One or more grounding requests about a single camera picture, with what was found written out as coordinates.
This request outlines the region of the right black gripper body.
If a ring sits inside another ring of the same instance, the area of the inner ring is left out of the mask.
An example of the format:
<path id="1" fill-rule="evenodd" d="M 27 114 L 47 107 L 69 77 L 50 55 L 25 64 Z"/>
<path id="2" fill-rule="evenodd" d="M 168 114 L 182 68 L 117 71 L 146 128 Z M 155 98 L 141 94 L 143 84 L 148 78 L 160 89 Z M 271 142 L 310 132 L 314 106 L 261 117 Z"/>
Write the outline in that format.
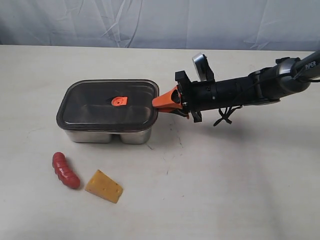
<path id="1" fill-rule="evenodd" d="M 202 122 L 201 111 L 215 110 L 217 85 L 215 79 L 191 81 L 184 70 L 175 72 L 182 109 L 191 113 L 194 123 Z"/>

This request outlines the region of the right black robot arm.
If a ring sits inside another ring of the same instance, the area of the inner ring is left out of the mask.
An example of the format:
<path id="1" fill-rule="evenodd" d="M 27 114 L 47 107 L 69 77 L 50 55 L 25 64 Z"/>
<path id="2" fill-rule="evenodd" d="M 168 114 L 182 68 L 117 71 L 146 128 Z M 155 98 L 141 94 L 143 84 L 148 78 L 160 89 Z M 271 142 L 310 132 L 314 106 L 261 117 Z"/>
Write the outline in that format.
<path id="1" fill-rule="evenodd" d="M 175 73 L 176 86 L 152 100 L 160 112 L 202 121 L 202 112 L 217 109 L 221 121 L 231 124 L 230 115 L 244 106 L 278 103 L 281 98 L 305 91 L 320 81 L 320 53 L 309 56 L 283 57 L 275 66 L 254 71 L 245 77 L 216 81 L 207 57 L 199 53 L 192 59 L 199 81 L 191 81 L 185 71 Z"/>

